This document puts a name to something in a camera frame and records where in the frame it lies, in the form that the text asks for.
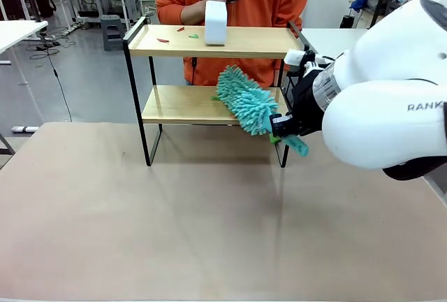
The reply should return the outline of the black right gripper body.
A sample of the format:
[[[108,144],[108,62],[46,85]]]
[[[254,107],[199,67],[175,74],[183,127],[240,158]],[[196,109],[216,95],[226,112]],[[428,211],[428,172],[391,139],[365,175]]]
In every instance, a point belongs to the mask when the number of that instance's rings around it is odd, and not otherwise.
[[[324,112],[317,104],[313,83],[322,69],[314,69],[307,73],[292,89],[293,107],[291,110],[293,133],[306,136],[321,130]]]

